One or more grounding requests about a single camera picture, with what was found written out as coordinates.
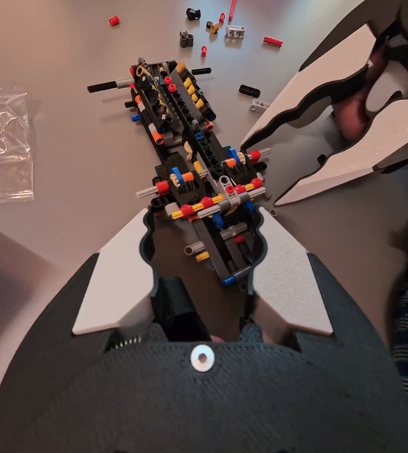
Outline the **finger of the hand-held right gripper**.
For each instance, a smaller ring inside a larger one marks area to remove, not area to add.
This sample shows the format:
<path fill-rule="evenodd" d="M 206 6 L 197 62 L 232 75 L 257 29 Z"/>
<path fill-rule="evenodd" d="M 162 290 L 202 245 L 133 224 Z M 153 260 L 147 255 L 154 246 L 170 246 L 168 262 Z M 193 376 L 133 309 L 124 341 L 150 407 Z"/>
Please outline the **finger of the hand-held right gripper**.
<path fill-rule="evenodd" d="M 291 204 L 408 159 L 408 100 L 396 100 L 372 120 L 351 147 L 330 155 L 321 168 L 299 179 L 275 206 Z"/>
<path fill-rule="evenodd" d="M 364 24 L 313 63 L 301 69 L 247 133 L 247 149 L 271 136 L 281 125 L 298 120 L 321 99 L 337 96 L 361 82 L 376 41 Z"/>

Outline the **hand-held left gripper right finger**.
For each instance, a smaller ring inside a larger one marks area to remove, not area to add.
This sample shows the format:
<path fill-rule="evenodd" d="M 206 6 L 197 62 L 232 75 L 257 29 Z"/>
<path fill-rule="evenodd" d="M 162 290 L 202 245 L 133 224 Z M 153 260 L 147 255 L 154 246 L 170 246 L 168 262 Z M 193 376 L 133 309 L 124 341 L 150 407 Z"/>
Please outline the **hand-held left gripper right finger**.
<path fill-rule="evenodd" d="M 253 270 L 253 321 L 268 337 L 286 337 L 292 330 L 331 336 L 307 250 L 264 207 L 259 212 L 266 253 Z"/>

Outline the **large lego vehicle model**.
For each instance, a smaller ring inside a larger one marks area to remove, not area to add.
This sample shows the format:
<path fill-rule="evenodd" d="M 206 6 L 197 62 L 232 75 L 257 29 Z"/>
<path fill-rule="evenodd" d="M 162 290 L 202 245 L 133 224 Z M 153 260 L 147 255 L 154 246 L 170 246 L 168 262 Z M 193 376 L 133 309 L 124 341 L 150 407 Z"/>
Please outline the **large lego vehicle model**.
<path fill-rule="evenodd" d="M 198 242 L 185 247 L 196 261 L 209 260 L 223 286 L 247 278 L 253 257 L 254 200 L 266 194 L 262 158 L 269 148 L 250 152 L 222 146 L 213 132 L 216 115 L 183 61 L 147 63 L 139 58 L 130 76 L 90 85 L 89 93 L 129 89 L 125 107 L 136 112 L 160 165 L 152 186 L 136 193 L 150 198 L 155 213 L 194 225 Z"/>

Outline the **clear plastic bag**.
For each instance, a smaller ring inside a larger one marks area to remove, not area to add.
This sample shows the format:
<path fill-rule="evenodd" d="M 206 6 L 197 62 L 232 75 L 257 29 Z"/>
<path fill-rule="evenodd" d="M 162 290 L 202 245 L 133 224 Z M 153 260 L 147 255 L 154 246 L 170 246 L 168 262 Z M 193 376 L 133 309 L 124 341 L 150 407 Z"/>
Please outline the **clear plastic bag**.
<path fill-rule="evenodd" d="M 33 200 L 26 93 L 0 88 L 0 203 Z"/>

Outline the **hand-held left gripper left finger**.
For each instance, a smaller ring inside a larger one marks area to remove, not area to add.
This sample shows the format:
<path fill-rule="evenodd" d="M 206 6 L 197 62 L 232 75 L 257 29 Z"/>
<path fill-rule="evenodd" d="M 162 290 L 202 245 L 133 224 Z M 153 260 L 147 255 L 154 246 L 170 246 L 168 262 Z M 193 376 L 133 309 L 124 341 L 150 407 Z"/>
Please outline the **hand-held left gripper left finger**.
<path fill-rule="evenodd" d="M 142 258 L 140 245 L 148 233 L 142 209 L 99 252 L 77 318 L 74 335 L 119 329 L 139 335 L 154 319 L 150 293 L 154 270 Z"/>

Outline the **person's right hand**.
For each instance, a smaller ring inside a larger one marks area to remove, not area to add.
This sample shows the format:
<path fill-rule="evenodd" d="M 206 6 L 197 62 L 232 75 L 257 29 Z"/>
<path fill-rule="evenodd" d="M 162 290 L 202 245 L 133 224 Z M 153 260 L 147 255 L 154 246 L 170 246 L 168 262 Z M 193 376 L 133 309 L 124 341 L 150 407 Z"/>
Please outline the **person's right hand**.
<path fill-rule="evenodd" d="M 358 140 L 369 124 L 366 113 L 366 99 L 371 88 L 387 66 L 383 59 L 385 46 L 377 48 L 371 54 L 372 66 L 368 69 L 363 88 L 341 102 L 332 104 L 334 121 L 343 138 L 349 142 Z"/>

